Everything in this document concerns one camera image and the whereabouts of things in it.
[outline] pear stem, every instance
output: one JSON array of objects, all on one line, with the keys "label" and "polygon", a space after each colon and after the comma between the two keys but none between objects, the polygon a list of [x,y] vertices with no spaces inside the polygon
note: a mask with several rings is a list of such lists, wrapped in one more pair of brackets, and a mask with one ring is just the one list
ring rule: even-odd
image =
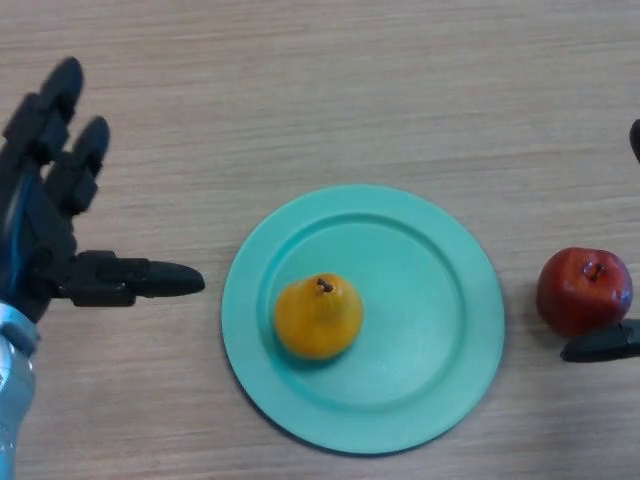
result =
[{"label": "pear stem", "polygon": [[324,293],[331,293],[333,291],[333,285],[322,278],[318,279],[317,284],[324,289]]}]

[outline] red apple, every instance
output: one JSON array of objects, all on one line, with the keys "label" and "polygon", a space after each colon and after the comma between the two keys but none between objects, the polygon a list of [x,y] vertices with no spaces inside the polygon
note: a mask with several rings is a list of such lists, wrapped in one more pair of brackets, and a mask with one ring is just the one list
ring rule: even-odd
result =
[{"label": "red apple", "polygon": [[575,336],[619,322],[632,298],[631,275],[622,260],[605,250],[571,247],[542,269],[536,306],[553,330]]}]

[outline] wood grain surface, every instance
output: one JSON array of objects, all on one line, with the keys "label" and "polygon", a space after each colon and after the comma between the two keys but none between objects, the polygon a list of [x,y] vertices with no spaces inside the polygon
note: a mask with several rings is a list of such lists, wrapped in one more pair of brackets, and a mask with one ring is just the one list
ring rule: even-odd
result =
[{"label": "wood grain surface", "polygon": [[[19,479],[612,479],[640,476],[638,360],[575,366],[532,305],[570,244],[640,282],[634,0],[6,0],[0,118],[63,56],[113,143],[82,248],[173,260],[205,293],[41,323]],[[245,400],[220,340],[235,252],[324,185],[384,183],[463,221],[500,275],[504,360],[433,443],[319,452]],[[632,313],[640,315],[638,304]]]}]

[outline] teal plate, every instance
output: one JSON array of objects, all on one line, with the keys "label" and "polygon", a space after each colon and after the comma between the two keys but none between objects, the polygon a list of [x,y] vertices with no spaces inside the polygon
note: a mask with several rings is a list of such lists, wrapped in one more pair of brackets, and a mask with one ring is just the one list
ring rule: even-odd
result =
[{"label": "teal plate", "polygon": [[[282,349],[273,307],[289,283],[333,272],[362,296],[362,330],[316,364]],[[504,344],[500,285],[453,217],[399,190],[332,187],[276,210],[236,256],[222,300],[231,366],[264,414],[331,450],[383,454],[425,443],[480,401]]]}]

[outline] robotic hand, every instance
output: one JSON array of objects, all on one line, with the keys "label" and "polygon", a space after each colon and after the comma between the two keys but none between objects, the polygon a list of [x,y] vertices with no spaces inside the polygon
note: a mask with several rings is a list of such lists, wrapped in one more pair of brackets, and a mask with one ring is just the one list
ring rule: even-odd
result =
[{"label": "robotic hand", "polygon": [[[204,289],[195,270],[113,252],[76,253],[72,219],[98,191],[109,144],[97,117],[63,151],[82,90],[78,61],[60,63],[28,94],[4,130],[0,151],[0,480],[13,478],[20,424],[34,395],[31,358],[37,322],[53,298],[74,305],[131,306],[137,296],[170,297]],[[42,167],[53,162],[43,178]]]}]

